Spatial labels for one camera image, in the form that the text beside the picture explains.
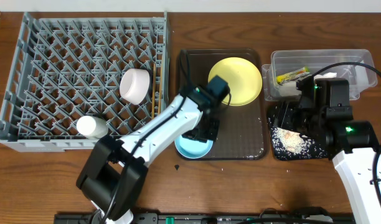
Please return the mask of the light blue bowl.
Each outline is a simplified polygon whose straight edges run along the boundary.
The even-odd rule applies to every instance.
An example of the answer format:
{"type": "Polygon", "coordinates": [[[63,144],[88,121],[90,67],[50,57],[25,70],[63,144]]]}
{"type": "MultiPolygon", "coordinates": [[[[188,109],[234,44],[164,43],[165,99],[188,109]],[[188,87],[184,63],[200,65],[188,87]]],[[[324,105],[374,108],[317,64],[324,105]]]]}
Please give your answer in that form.
{"type": "Polygon", "coordinates": [[[179,136],[174,144],[180,155],[187,159],[199,159],[204,157],[212,148],[213,141],[201,142],[179,136]]]}

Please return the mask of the green orange snack wrapper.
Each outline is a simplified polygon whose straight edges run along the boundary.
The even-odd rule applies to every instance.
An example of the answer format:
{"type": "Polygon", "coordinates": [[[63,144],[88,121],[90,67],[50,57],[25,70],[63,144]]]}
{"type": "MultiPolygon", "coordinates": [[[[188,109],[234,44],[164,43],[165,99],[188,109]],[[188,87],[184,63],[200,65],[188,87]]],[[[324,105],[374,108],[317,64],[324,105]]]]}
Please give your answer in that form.
{"type": "Polygon", "coordinates": [[[279,85],[283,85],[284,83],[295,81],[301,77],[305,77],[310,74],[310,70],[308,67],[302,67],[292,72],[285,73],[283,75],[277,76],[276,82],[279,85]]]}

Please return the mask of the yellow plate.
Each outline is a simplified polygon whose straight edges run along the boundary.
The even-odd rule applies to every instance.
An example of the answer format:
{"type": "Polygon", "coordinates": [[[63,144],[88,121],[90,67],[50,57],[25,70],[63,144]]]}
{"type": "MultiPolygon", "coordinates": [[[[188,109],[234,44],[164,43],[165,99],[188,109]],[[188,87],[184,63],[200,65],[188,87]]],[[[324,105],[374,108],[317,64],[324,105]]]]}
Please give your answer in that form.
{"type": "Polygon", "coordinates": [[[231,100],[226,96],[222,103],[243,106],[257,99],[262,89],[262,77],[257,67],[249,60],[229,57],[217,62],[210,70],[208,82],[213,77],[224,79],[230,88],[231,100]]]}

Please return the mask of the wooden chopstick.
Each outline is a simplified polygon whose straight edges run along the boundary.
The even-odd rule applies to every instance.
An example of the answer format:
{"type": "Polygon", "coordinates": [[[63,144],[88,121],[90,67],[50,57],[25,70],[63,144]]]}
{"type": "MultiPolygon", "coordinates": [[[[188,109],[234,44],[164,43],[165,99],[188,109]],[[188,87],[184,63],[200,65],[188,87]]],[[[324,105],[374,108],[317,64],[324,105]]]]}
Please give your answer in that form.
{"type": "Polygon", "coordinates": [[[153,77],[152,77],[152,110],[151,110],[151,119],[154,119],[155,115],[155,91],[156,91],[156,64],[153,64],[153,77]]]}
{"type": "Polygon", "coordinates": [[[161,113],[161,101],[162,101],[162,76],[163,76],[163,66],[160,67],[160,79],[159,79],[159,95],[158,95],[158,114],[161,113]]]}

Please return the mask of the white shallow bowl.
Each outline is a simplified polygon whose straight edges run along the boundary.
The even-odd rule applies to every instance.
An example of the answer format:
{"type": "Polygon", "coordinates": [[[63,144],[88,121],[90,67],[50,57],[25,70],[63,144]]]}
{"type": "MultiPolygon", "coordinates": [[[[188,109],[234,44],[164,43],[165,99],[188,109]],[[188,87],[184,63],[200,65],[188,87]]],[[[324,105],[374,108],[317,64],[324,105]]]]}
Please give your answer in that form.
{"type": "Polygon", "coordinates": [[[146,97],[150,84],[147,70],[131,68],[127,70],[120,81],[120,95],[131,104],[138,105],[146,97]]]}

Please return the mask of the white napkin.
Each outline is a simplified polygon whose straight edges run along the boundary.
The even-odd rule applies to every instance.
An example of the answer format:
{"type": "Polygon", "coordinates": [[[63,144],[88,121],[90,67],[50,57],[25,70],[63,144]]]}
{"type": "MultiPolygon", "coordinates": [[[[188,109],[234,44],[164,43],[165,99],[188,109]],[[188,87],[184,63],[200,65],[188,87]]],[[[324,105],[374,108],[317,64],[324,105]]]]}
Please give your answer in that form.
{"type": "Polygon", "coordinates": [[[334,73],[334,72],[328,72],[328,73],[325,73],[323,75],[315,75],[314,76],[314,79],[322,79],[322,78],[336,78],[337,77],[337,73],[334,73]]]}

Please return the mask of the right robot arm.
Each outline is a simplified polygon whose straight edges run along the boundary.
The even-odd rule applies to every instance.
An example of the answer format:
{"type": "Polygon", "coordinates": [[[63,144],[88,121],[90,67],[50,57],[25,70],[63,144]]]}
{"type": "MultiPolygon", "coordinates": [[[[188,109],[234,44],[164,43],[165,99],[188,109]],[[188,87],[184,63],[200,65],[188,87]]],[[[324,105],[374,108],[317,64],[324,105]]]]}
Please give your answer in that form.
{"type": "Polygon", "coordinates": [[[381,143],[348,100],[282,101],[268,108],[271,142],[281,160],[327,158],[357,223],[381,223],[381,143]]]}

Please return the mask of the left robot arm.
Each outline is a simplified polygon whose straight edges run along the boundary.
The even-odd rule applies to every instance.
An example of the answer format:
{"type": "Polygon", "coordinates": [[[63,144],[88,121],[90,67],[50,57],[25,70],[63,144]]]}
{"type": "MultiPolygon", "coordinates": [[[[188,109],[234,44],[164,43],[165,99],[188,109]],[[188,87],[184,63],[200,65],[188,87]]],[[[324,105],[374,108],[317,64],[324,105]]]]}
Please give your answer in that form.
{"type": "Polygon", "coordinates": [[[178,94],[156,118],[135,133],[96,142],[76,186],[96,206],[99,223],[131,223],[149,166],[171,143],[185,139],[193,149],[210,148],[219,121],[211,114],[230,95],[227,87],[196,87],[178,94]]]}

